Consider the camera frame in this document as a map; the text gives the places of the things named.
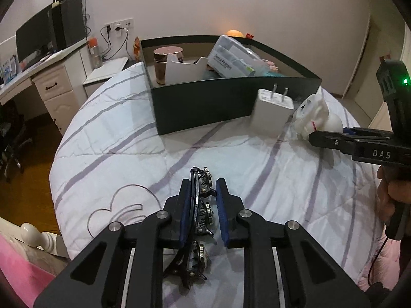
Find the human hand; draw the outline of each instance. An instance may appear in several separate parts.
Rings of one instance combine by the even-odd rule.
[[[388,183],[382,166],[377,171],[377,177],[381,180],[377,189],[377,214],[382,221],[387,222],[395,211],[394,200],[411,204],[411,181],[393,180]]]

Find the white quilt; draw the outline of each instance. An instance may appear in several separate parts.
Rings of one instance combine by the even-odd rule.
[[[300,222],[357,280],[382,232],[375,217],[375,166],[312,147],[289,123],[277,140],[256,135],[249,117],[159,136],[143,73],[138,63],[94,92],[55,155],[50,185],[71,258],[110,222],[128,225],[161,209],[193,166],[206,166],[214,183],[225,178],[230,193],[266,220]],[[336,99],[319,91],[344,126],[358,126]],[[165,307],[242,306],[242,251],[227,252],[214,231],[208,281],[183,296],[179,282],[166,279]]]

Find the metal prong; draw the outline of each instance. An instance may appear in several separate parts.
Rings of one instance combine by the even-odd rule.
[[[271,100],[273,99],[273,96],[274,96],[274,93],[275,93],[276,90],[277,90],[277,85],[274,84],[273,92],[271,93]]]
[[[281,96],[281,101],[284,102],[284,97],[287,95],[288,93],[288,88],[285,88],[285,91],[283,93],[283,96]]]

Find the computer monitor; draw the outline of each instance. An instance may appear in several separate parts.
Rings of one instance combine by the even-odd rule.
[[[39,61],[53,51],[48,20],[48,11],[50,9],[51,4],[39,11],[17,29],[16,46],[17,56],[20,62],[36,51],[39,52],[39,54],[34,57],[36,61]]]

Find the transparent plastic container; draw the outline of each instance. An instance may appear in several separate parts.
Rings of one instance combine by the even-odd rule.
[[[208,56],[208,64],[224,78],[264,76],[270,70],[257,54],[226,35],[218,38]]]

